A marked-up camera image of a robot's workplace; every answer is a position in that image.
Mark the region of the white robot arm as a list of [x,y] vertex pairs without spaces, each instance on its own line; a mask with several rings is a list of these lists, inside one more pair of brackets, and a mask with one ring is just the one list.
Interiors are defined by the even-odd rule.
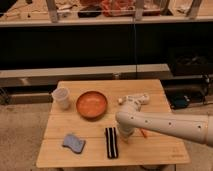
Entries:
[[146,113],[141,106],[149,103],[147,94],[127,95],[118,99],[115,118],[125,139],[141,128],[213,147],[213,115]]

